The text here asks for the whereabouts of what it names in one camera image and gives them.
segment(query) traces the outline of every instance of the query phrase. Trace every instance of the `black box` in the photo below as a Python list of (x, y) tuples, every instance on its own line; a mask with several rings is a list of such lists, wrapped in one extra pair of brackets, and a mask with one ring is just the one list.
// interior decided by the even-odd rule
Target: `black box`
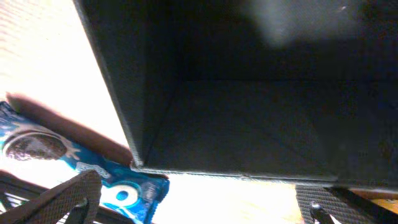
[(146, 172), (398, 187), (396, 1), (76, 8)]

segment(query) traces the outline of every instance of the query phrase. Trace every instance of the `blue dot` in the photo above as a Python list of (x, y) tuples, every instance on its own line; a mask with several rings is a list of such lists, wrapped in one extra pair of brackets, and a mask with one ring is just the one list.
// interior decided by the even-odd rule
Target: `blue dot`
[(127, 193), (125, 190), (120, 191), (117, 196), (116, 199), (118, 200), (125, 200), (127, 197), (129, 196), (129, 193)]

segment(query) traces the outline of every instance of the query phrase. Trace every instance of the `open black bin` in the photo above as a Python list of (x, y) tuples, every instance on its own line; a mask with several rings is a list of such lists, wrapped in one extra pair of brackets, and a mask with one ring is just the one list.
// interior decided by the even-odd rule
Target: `open black bin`
[(75, 3), (135, 169), (398, 188), (397, 1)]

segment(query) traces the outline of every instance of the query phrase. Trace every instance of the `blue package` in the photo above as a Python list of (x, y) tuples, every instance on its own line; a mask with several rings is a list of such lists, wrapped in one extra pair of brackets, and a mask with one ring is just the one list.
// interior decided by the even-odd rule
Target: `blue package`
[(64, 161), (77, 173), (94, 169), (102, 177), (101, 203), (137, 224), (150, 223), (169, 190), (167, 179), (148, 177), (111, 162), (29, 121), (6, 102), (0, 102), (0, 149), (2, 156), (18, 161)]

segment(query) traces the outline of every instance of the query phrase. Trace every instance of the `black container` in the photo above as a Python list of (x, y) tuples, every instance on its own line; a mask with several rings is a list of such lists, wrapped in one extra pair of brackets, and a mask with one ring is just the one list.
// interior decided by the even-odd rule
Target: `black container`
[(75, 3), (134, 169), (397, 189), (397, 1)]

